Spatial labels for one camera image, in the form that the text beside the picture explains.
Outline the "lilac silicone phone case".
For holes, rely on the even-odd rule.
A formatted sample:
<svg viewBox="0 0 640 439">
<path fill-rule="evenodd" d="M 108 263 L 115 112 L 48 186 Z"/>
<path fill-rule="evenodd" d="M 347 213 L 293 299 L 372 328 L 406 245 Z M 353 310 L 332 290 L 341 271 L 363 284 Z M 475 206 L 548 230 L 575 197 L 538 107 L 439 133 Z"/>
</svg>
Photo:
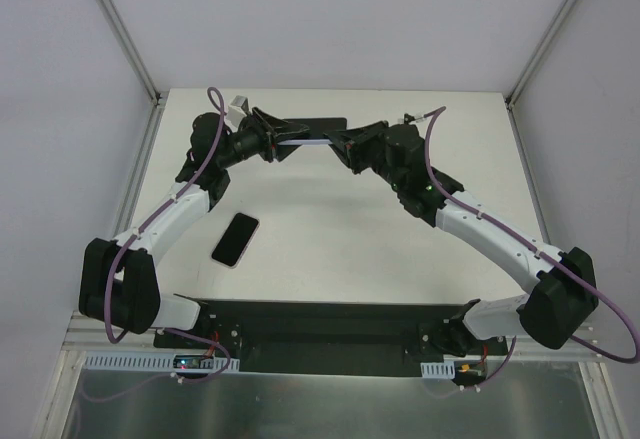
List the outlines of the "lilac silicone phone case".
<svg viewBox="0 0 640 439">
<path fill-rule="evenodd" d="M 346 130 L 348 121 L 345 117 L 321 117 L 321 118 L 288 118 L 287 122 L 292 124 L 304 125 L 308 131 L 301 136 L 288 139 L 292 144 L 301 144 L 311 141 L 324 142 L 326 134 L 337 130 Z"/>
</svg>

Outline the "phone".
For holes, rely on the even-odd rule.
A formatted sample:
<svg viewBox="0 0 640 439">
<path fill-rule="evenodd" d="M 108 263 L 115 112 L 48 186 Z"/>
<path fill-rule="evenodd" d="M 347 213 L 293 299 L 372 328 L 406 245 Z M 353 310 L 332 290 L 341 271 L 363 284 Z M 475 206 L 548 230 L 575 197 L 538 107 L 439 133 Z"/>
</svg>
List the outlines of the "phone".
<svg viewBox="0 0 640 439">
<path fill-rule="evenodd" d="M 259 220 L 236 213 L 213 248 L 210 258 L 228 268 L 234 268 L 244 255 L 259 227 Z"/>
<path fill-rule="evenodd" d="M 322 146 L 330 145 L 329 139 L 290 139 L 278 143 L 280 147 Z"/>
</svg>

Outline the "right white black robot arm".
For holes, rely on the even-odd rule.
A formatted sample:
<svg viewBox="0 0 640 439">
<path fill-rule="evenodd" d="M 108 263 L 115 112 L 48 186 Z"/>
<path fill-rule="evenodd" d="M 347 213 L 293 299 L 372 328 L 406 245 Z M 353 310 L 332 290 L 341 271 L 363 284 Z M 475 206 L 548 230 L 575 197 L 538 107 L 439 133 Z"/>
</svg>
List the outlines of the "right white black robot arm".
<svg viewBox="0 0 640 439">
<path fill-rule="evenodd" d="M 410 215 L 466 242 L 523 290 L 521 296 L 468 302 L 433 332 L 434 347 L 461 357 L 485 340 L 527 335 L 558 350 L 598 306 L 587 253 L 536 241 L 484 210 L 461 183 L 432 166 L 429 140 L 416 126 L 377 122 L 326 137 L 353 173 L 372 170 Z"/>
</svg>

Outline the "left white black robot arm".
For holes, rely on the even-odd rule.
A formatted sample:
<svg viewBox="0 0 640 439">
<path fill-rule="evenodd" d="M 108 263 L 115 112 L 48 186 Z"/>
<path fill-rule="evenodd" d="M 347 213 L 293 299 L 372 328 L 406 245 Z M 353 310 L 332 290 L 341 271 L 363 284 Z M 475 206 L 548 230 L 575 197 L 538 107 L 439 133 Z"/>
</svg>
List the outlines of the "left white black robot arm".
<svg viewBox="0 0 640 439">
<path fill-rule="evenodd" d="M 253 156 L 281 160 L 280 143 L 306 139 L 310 129 L 300 121 L 273 117 L 258 108 L 230 130 L 221 113 L 208 112 L 192 123 L 191 146 L 168 193 L 139 225 L 111 240 L 96 238 L 85 249 L 79 310 L 105 325 L 110 342 L 152 328 L 176 329 L 188 347 L 204 346 L 210 322 L 194 300 L 162 294 L 156 267 L 197 221 L 222 199 L 230 183 L 228 170 Z"/>
</svg>

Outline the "phone in clear purple case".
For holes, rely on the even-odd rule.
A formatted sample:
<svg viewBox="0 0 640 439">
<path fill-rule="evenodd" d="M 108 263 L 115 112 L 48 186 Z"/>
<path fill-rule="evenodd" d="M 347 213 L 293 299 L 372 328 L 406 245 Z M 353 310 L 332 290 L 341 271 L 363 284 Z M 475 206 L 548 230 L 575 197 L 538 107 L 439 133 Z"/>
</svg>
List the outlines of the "phone in clear purple case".
<svg viewBox="0 0 640 439">
<path fill-rule="evenodd" d="M 259 227 L 259 220 L 236 213 L 213 248 L 210 258 L 228 268 L 234 268 L 244 255 Z"/>
</svg>

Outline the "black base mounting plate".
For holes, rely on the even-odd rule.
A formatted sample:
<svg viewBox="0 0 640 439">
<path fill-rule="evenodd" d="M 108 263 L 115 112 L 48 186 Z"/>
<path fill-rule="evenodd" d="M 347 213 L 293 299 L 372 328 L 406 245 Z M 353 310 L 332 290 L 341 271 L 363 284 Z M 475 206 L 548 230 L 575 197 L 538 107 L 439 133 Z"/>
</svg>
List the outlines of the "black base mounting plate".
<svg viewBox="0 0 640 439">
<path fill-rule="evenodd" d="M 462 331 L 457 305 L 348 304 L 204 300 L 188 337 L 157 334 L 163 349 L 196 351 L 215 339 L 243 372 L 417 377 L 423 363 L 447 356 L 503 357 L 493 334 L 480 341 Z"/>
</svg>

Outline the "left aluminium frame post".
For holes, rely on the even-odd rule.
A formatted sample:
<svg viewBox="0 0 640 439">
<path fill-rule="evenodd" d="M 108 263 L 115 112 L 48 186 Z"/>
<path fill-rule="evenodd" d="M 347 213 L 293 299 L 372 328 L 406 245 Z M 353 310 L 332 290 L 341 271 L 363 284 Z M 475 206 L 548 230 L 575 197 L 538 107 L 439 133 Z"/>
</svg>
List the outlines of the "left aluminium frame post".
<svg viewBox="0 0 640 439">
<path fill-rule="evenodd" d="M 161 92 L 156 87 L 148 68 L 144 64 L 143 58 L 122 19 L 114 0 L 96 1 L 131 69 L 143 87 L 147 98 L 153 105 L 157 105 L 162 97 Z"/>
</svg>

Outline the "aluminium frame post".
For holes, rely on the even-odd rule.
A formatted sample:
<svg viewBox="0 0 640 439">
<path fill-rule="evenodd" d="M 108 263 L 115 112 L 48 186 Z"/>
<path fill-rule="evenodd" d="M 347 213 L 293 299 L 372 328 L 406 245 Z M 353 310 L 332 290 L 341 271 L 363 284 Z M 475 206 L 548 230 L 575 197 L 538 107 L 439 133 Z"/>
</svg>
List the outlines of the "aluminium frame post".
<svg viewBox="0 0 640 439">
<path fill-rule="evenodd" d="M 551 50 L 556 37 L 566 25 L 579 1 L 580 0 L 562 0 L 560 2 L 551 18 L 551 21 L 547 25 L 540 40 L 537 42 L 533 52 L 525 63 L 524 68 L 518 75 L 513 87 L 505 96 L 505 104 L 508 111 L 511 111 L 517 104 L 519 98 L 522 96 L 537 69 Z"/>
<path fill-rule="evenodd" d="M 147 98 L 153 105 L 157 105 L 162 97 L 161 92 L 156 87 L 148 68 L 144 64 L 143 58 L 122 19 L 114 0 L 96 1 L 131 69 L 143 87 Z"/>
</svg>

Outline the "right aluminium extrusion rail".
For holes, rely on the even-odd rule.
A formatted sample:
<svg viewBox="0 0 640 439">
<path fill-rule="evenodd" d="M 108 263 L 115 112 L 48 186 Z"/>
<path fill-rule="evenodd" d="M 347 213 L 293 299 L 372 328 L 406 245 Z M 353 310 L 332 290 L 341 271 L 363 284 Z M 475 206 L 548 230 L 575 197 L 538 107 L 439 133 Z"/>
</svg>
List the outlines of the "right aluminium extrusion rail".
<svg viewBox="0 0 640 439">
<path fill-rule="evenodd" d="M 519 336 L 512 358 L 534 362 L 598 362 L 603 356 L 569 339 L 560 349 L 544 347 L 529 336 Z"/>
</svg>

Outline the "aluminium extrusion rail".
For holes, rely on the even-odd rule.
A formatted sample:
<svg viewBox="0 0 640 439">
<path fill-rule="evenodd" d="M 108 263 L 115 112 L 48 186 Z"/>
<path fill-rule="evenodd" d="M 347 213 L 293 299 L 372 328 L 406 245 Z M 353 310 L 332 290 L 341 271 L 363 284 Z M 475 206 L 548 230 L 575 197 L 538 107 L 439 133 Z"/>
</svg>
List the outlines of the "aluminium extrusion rail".
<svg viewBox="0 0 640 439">
<path fill-rule="evenodd" d="M 598 362 L 603 356 L 569 339 L 560 349 L 544 347 L 529 336 L 519 336 L 512 358 L 534 362 Z"/>
<path fill-rule="evenodd" d="M 153 345 L 154 333 L 146 332 L 140 335 L 128 333 L 117 346 L 132 346 L 134 348 L 148 348 Z M 90 347 L 111 347 L 104 324 L 95 319 L 74 313 L 71 316 L 63 345 L 69 348 L 89 349 Z"/>
</svg>

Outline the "right aluminium frame post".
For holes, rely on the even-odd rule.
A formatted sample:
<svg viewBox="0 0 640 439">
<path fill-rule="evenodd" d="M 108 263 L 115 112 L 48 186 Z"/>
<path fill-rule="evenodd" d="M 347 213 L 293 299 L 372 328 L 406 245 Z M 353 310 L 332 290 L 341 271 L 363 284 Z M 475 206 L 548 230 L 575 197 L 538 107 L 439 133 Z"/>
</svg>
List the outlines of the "right aluminium frame post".
<svg viewBox="0 0 640 439">
<path fill-rule="evenodd" d="M 537 69 L 551 50 L 556 37 L 566 25 L 579 1 L 580 0 L 562 0 L 560 2 L 551 18 L 551 21 L 547 25 L 540 40 L 537 42 L 533 52 L 525 63 L 524 68 L 518 75 L 513 87 L 505 96 L 505 104 L 508 111 L 511 111 L 517 104 L 519 98 L 522 96 Z"/>
</svg>

